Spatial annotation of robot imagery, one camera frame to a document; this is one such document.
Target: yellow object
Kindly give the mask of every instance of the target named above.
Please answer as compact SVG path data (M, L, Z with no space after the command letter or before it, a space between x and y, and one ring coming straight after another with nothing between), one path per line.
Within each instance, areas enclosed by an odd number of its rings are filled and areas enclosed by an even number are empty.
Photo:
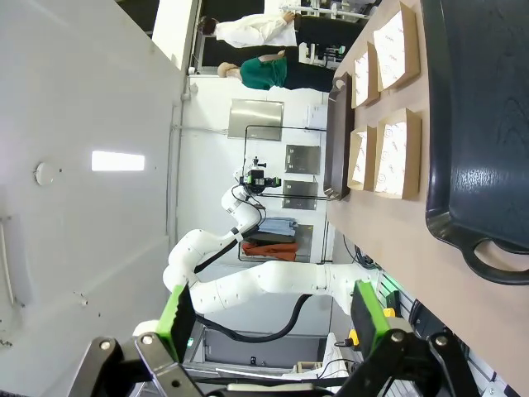
M395 317L395 309L393 308L384 309L384 316L385 317Z
M360 341L358 340L358 334L356 333L355 329L351 329L349 331L349 339L353 340L353 346L360 345Z

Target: beige tabletop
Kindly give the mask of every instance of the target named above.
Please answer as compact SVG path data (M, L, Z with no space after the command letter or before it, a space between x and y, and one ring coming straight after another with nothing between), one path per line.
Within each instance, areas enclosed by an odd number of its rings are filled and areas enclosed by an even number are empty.
M460 252L436 240L427 230L425 203L429 168L430 109L427 55L420 0L403 0L417 15L421 74L401 89L382 93L378 102L355 110L355 127L377 122L399 108L422 117L420 194L416 201L351 191L329 202L330 222L377 261L403 287L421 300L520 395L529 395L529 286L496 285L481 279ZM398 10L398 0L384 0L347 53L336 76L351 74L354 59L373 42L379 29ZM529 258L479 248L490 265L508 270L529 267Z

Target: dark hair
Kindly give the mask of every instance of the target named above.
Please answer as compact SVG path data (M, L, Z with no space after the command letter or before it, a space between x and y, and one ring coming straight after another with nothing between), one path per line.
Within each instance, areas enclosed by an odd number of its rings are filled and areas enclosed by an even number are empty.
M198 21L197 29L202 32L203 35L210 36L215 33L215 26L217 26L217 20L211 17L201 17Z

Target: screw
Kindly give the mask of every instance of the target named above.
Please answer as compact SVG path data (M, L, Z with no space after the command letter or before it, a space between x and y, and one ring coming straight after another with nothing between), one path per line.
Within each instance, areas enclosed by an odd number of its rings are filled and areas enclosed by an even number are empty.
M394 332L392 335L391 335L391 340L396 342L396 343L400 343L404 340L404 333L403 332Z
M448 339L446 339L446 337L443 337L442 335L436 338L437 346L445 346L447 343L448 343Z
M145 335L141 341L145 344L145 345L150 345L152 343L152 337L150 335Z

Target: cardboard box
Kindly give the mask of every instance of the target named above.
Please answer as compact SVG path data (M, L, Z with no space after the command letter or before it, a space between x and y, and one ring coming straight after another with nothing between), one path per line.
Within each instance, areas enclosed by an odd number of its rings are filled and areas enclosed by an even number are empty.
M391 199L414 199L419 193L421 118L400 109L379 122L374 192Z
M350 134L347 186L354 190L374 190L377 129L361 127Z
M400 3L388 23L373 32L378 57L379 91L397 88L421 73L415 12Z
M377 50L373 43L367 41L365 53L353 63L353 76L352 108L380 98Z

